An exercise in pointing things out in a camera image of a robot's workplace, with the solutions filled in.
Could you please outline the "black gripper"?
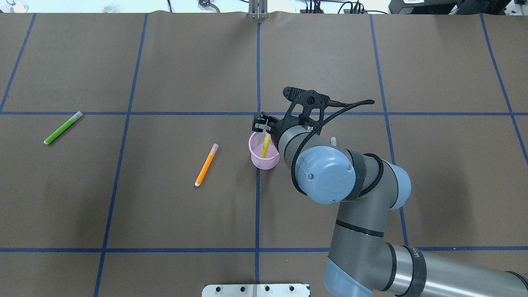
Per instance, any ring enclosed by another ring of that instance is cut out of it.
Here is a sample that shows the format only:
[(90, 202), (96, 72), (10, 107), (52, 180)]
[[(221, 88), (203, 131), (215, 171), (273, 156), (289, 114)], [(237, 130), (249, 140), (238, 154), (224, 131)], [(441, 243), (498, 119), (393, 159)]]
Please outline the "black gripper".
[(267, 113), (255, 113), (252, 130), (257, 133), (267, 130), (272, 137), (280, 138), (289, 129), (288, 117), (284, 115), (282, 119), (279, 119)]

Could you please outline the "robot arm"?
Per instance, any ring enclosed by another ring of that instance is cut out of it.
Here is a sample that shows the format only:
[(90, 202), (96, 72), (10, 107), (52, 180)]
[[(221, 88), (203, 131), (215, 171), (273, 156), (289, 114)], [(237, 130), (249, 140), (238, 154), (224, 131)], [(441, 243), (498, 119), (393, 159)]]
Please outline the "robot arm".
[(294, 182), (320, 204), (338, 203), (325, 270), (336, 297), (526, 297), (527, 276), (454, 261), (384, 240), (388, 215), (411, 192), (409, 175), (375, 154), (331, 145), (311, 119), (257, 113), (252, 130), (271, 136)]

